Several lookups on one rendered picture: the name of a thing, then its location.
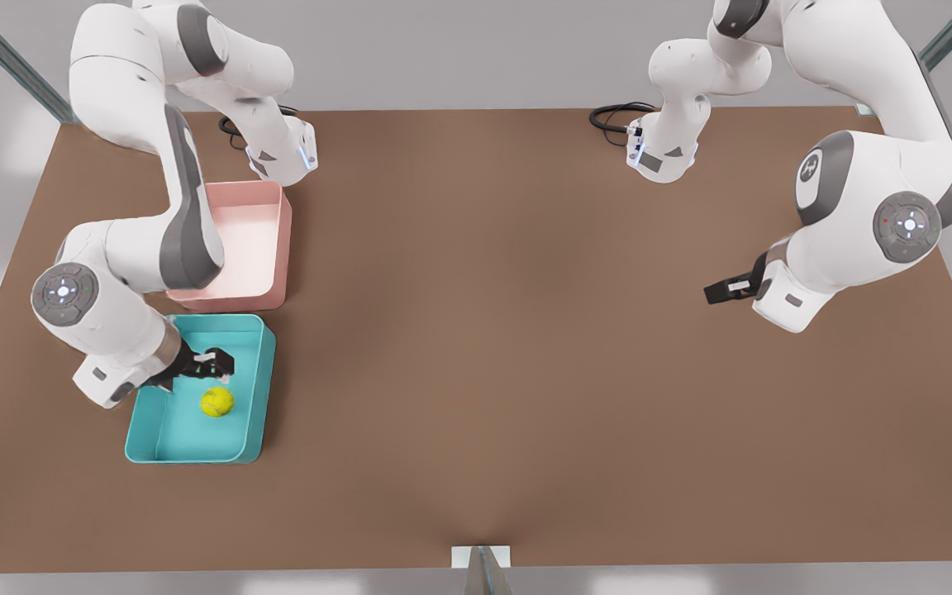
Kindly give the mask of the teal tray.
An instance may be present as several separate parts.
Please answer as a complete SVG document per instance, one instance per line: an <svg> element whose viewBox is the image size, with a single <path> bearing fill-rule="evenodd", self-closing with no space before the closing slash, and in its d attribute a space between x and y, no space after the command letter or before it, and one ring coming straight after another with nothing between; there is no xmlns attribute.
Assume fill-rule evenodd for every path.
<svg viewBox="0 0 952 595"><path fill-rule="evenodd" d="M226 383L180 377L173 392L141 388L125 445L137 464L248 464L257 459L264 436L276 336L256 315L178 315L182 339L197 353L222 348L235 361ZM208 389L227 389L230 413L212 417L200 403Z"/></svg>

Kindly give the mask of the yellow tennis ball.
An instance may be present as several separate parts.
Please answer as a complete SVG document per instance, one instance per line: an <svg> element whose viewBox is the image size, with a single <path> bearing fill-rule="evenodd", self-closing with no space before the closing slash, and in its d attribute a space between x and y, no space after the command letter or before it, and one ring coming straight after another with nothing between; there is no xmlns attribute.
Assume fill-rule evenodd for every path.
<svg viewBox="0 0 952 595"><path fill-rule="evenodd" d="M200 409L204 415L212 418L223 417L234 410L236 400L228 388L209 388L200 399Z"/></svg>

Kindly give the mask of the pink tray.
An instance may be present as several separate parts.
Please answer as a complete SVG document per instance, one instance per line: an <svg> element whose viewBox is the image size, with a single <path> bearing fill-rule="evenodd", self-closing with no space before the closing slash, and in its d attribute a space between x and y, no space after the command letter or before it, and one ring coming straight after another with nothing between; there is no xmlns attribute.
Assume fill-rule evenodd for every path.
<svg viewBox="0 0 952 595"><path fill-rule="evenodd" d="M207 199L224 247L219 275L205 288L166 295L197 313L259 312L286 301L293 212L275 181L209 183Z"/></svg>

